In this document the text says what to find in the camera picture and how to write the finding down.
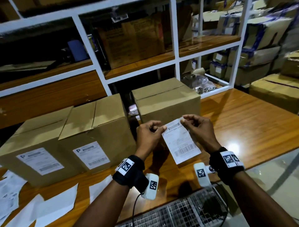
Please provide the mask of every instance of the white metal shelf frame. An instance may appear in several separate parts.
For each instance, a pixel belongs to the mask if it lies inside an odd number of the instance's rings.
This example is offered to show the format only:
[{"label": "white metal shelf frame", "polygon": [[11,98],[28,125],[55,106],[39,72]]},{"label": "white metal shelf frame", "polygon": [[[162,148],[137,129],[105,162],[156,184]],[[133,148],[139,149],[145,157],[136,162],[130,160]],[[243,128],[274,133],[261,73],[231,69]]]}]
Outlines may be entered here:
[{"label": "white metal shelf frame", "polygon": [[[175,76],[178,80],[180,80],[180,68],[179,68],[180,62],[189,60],[192,58],[198,58],[198,67],[200,67],[201,56],[237,46],[237,54],[235,55],[229,83],[227,83],[221,79],[218,79],[216,77],[207,75],[213,79],[218,80],[221,85],[226,85],[226,86],[224,86],[222,88],[218,88],[213,91],[210,91],[208,93],[205,93],[205,94],[201,95],[201,97],[205,98],[205,97],[229,90],[234,87],[234,82],[236,79],[236,73],[237,73],[237,68],[238,68],[237,66],[239,65],[239,58],[240,58],[240,54],[241,54],[241,50],[242,50],[242,44],[244,41],[246,25],[247,25],[247,21],[248,21],[248,17],[249,17],[249,9],[250,9],[249,6],[251,5],[251,0],[246,0],[245,4],[244,4],[242,17],[241,17],[241,24],[240,24],[239,33],[238,33],[238,35],[241,37],[240,41],[226,44],[226,45],[223,45],[220,47],[212,48],[209,50],[201,51],[201,52],[191,54],[191,55],[185,56],[185,57],[179,57],[176,0],[170,0],[171,34],[172,34],[173,52],[174,52],[175,59],[106,80],[105,76],[103,74],[103,71],[100,67],[100,64],[98,62],[98,59],[96,58],[96,55],[95,55],[95,53],[92,49],[92,46],[89,42],[86,31],[84,29],[84,26],[83,26],[79,16],[82,14],[85,14],[85,13],[90,13],[90,12],[98,11],[101,9],[110,8],[113,6],[118,6],[120,4],[132,3],[135,1],[140,1],[140,0],[122,0],[121,3],[118,0],[104,0],[104,1],[96,2],[96,3],[79,6],[79,7],[74,7],[74,8],[70,8],[70,9],[66,9],[66,10],[59,10],[59,11],[55,11],[55,12],[51,12],[51,13],[47,13],[47,14],[43,14],[43,15],[37,15],[34,17],[30,17],[30,18],[21,18],[19,20],[9,21],[9,22],[0,24],[0,34],[1,34],[1,33],[6,33],[9,31],[17,30],[17,29],[22,29],[22,28],[31,27],[34,25],[39,25],[42,23],[50,22],[50,21],[55,21],[55,20],[60,20],[63,18],[71,17],[77,27],[77,30],[81,36],[81,39],[86,47],[86,50],[90,56],[92,63],[93,63],[93,65],[91,65],[91,66],[76,69],[76,70],[73,70],[70,72],[58,74],[58,75],[51,76],[51,77],[48,77],[45,79],[41,79],[38,81],[30,82],[27,84],[23,84],[20,86],[16,86],[13,88],[9,88],[9,89],[0,91],[0,97],[14,94],[14,93],[24,91],[27,89],[31,89],[34,87],[42,86],[42,85],[45,85],[48,83],[66,79],[66,78],[76,76],[76,75],[79,75],[79,74],[82,74],[85,72],[93,71],[93,70],[96,70],[96,72],[99,76],[99,79],[101,80],[107,95],[112,95],[111,90],[109,88],[109,84],[111,84],[111,83],[114,83],[114,82],[117,82],[120,80],[124,80],[126,78],[130,78],[130,77],[133,77],[136,75],[140,75],[142,73],[157,70],[157,69],[160,69],[160,68],[163,68],[163,67],[166,67],[169,65],[173,65],[173,64],[175,65]],[[202,22],[203,22],[203,0],[200,0],[200,4],[199,4],[199,24],[200,24],[199,34],[200,35],[202,34]]]}]

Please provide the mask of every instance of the barcode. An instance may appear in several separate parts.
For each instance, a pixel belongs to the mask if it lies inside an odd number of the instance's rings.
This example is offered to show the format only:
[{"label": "barcode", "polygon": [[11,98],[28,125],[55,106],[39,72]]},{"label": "barcode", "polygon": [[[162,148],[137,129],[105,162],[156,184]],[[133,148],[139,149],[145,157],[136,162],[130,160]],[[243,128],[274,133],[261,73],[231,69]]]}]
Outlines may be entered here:
[{"label": "barcode", "polygon": [[36,152],[36,153],[34,153],[34,154],[30,154],[30,155],[28,155],[28,157],[35,156],[35,155],[39,155],[39,154],[40,154],[40,152]]},{"label": "barcode", "polygon": [[82,151],[86,151],[86,150],[89,150],[89,149],[91,149],[91,148],[94,148],[94,146],[90,146],[90,147],[88,147],[88,148],[84,148],[84,149],[82,149]]},{"label": "barcode", "polygon": [[100,158],[99,160],[88,163],[88,165],[92,166],[92,165],[97,164],[99,162],[105,161],[106,159],[107,159],[106,157],[103,157],[103,158]]},{"label": "barcode", "polygon": [[185,147],[182,147],[179,151],[175,151],[175,154],[176,156],[180,156],[180,155],[183,155],[189,151],[192,151],[193,149],[196,148],[196,145],[193,143],[193,144],[189,144]]},{"label": "barcode", "polygon": [[171,130],[171,129],[173,129],[173,128],[179,126],[179,125],[180,125],[180,123],[177,123],[177,124],[175,124],[175,125],[170,126],[168,129]]},{"label": "barcode", "polygon": [[54,163],[54,164],[52,164],[52,165],[43,167],[43,168],[41,168],[41,169],[39,169],[39,170],[42,172],[42,171],[45,171],[45,170],[48,170],[48,169],[52,169],[52,168],[54,168],[54,167],[56,167],[56,166],[60,166],[60,164],[59,164],[59,163]]}]

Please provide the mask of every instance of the wooden table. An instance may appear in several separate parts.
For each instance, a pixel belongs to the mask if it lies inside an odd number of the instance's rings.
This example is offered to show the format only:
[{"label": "wooden table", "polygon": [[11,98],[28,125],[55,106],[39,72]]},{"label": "wooden table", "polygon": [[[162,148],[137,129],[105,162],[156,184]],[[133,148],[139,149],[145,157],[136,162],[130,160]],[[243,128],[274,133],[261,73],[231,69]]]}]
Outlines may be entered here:
[{"label": "wooden table", "polygon": [[[234,151],[248,169],[299,147],[298,116],[235,89],[203,99],[202,115],[209,117],[214,123],[219,142],[228,150]],[[203,150],[200,155],[178,166],[171,155],[151,154],[146,159],[145,166],[146,172],[152,171],[160,176],[157,197],[153,201],[140,197],[135,214],[173,201],[178,198],[179,193],[182,196],[200,189],[193,164],[208,164],[208,161],[209,155]],[[20,208],[9,216],[4,225],[36,194],[40,193],[46,200],[79,183],[74,209],[48,225],[71,227],[89,205],[89,186],[113,174],[114,169],[94,175],[81,174],[42,189],[26,184],[19,196]],[[216,174],[209,177],[211,181],[219,180]],[[130,190],[119,218],[120,222],[131,217],[138,194],[137,190]]]}]

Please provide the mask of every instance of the forearm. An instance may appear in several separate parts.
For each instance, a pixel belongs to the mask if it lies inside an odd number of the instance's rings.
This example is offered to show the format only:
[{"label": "forearm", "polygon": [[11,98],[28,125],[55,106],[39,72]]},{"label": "forearm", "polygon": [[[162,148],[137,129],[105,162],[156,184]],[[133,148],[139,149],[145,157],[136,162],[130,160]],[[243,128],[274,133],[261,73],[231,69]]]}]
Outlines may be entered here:
[{"label": "forearm", "polygon": [[298,227],[293,218],[244,171],[233,177],[230,189],[249,226]]},{"label": "forearm", "polygon": [[113,227],[123,208],[129,187],[114,180],[102,191],[73,227]]}]

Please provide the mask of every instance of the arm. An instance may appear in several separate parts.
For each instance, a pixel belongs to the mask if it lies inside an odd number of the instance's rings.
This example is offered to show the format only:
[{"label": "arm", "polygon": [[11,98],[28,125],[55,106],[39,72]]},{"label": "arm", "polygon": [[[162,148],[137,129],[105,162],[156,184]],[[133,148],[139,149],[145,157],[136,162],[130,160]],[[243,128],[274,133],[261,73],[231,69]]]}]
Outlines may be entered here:
[{"label": "arm", "polygon": [[[181,123],[203,146],[213,153],[221,148],[212,122],[197,115],[184,115]],[[238,172],[229,185],[249,226],[295,226],[296,222],[244,171]]]},{"label": "arm", "polygon": [[[166,126],[159,127],[160,125],[161,121],[149,121],[137,127],[135,155],[141,160],[144,161],[149,156],[167,128]],[[128,193],[128,186],[120,185],[112,180],[83,212],[73,227],[114,227]]]}]

